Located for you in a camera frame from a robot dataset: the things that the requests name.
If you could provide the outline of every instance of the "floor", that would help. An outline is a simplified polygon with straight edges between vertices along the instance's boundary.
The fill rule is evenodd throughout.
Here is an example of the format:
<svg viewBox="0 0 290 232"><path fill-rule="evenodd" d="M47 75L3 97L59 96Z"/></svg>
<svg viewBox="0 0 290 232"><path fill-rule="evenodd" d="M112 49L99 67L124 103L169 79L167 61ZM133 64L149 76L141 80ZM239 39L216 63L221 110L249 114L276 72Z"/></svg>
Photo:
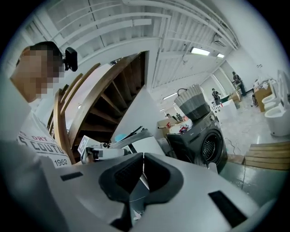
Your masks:
<svg viewBox="0 0 290 232"><path fill-rule="evenodd" d="M220 175L246 192L259 206L278 198L288 171L260 169L227 162Z"/></svg>
<svg viewBox="0 0 290 232"><path fill-rule="evenodd" d="M245 155L251 144L276 143L290 141L290 136L275 137L270 134L264 112L260 108L251 107L251 95L248 93L239 103L237 118L220 121L227 152Z"/></svg>

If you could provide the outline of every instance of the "toilet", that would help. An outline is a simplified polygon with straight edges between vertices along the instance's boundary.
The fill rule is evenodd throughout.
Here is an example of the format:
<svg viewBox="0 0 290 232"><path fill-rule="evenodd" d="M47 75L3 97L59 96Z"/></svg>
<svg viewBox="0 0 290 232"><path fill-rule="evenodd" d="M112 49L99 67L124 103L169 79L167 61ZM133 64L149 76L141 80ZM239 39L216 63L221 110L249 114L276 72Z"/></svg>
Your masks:
<svg viewBox="0 0 290 232"><path fill-rule="evenodd" d="M265 111L268 111L269 109L276 107L280 102L278 97L278 83L275 80L270 80L269 84L272 94L270 96L263 98L262 100Z"/></svg>
<svg viewBox="0 0 290 232"><path fill-rule="evenodd" d="M290 103L288 101L289 86L285 72L278 71L279 104L265 113L271 134L274 136L290 135Z"/></svg>

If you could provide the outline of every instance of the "fluorescent light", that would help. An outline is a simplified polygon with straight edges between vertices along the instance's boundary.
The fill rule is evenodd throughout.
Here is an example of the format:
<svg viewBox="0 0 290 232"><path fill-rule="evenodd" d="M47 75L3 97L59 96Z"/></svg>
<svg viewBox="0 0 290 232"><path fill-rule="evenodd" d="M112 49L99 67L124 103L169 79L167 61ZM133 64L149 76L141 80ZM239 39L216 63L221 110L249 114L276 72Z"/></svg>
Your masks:
<svg viewBox="0 0 290 232"><path fill-rule="evenodd" d="M220 53L219 53L219 54L217 55L217 57L224 58L225 56L224 56L223 54L220 54Z"/></svg>
<svg viewBox="0 0 290 232"><path fill-rule="evenodd" d="M191 50L191 53L205 55L205 56L208 56L208 54L210 54L209 51L206 51L206 50L203 50L203 49L199 49L199 48L193 48Z"/></svg>
<svg viewBox="0 0 290 232"><path fill-rule="evenodd" d="M173 94L171 94L171 95L169 95L169 96L167 96L167 97L164 97L163 100L165 100L165 99L167 99L167 98L170 98L170 97L174 96L175 94L177 94L177 92L175 92L175 93L173 93Z"/></svg>

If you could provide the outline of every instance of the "black headband camera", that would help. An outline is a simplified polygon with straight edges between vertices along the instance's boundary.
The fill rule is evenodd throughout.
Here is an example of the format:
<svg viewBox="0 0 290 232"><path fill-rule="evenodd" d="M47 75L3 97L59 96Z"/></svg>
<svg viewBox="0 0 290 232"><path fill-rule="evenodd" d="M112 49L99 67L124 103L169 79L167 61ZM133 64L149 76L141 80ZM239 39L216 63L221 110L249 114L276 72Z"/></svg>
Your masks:
<svg viewBox="0 0 290 232"><path fill-rule="evenodd" d="M65 49L65 58L63 63L65 65L65 71L71 69L73 72L77 71L77 52L75 49L68 47Z"/></svg>

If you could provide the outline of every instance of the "wooden staircase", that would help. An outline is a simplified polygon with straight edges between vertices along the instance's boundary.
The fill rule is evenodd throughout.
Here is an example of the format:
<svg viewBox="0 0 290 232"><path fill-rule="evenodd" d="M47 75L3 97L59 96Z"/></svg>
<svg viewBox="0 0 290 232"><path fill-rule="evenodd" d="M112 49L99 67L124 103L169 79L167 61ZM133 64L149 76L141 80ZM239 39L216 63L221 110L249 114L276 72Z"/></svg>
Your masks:
<svg viewBox="0 0 290 232"><path fill-rule="evenodd" d="M289 170L290 142L252 144L245 156L228 154L228 161L257 168Z"/></svg>
<svg viewBox="0 0 290 232"><path fill-rule="evenodd" d="M77 148L84 135L99 142L110 142L144 81L145 52L122 58L96 83L68 132L76 162L80 160Z"/></svg>

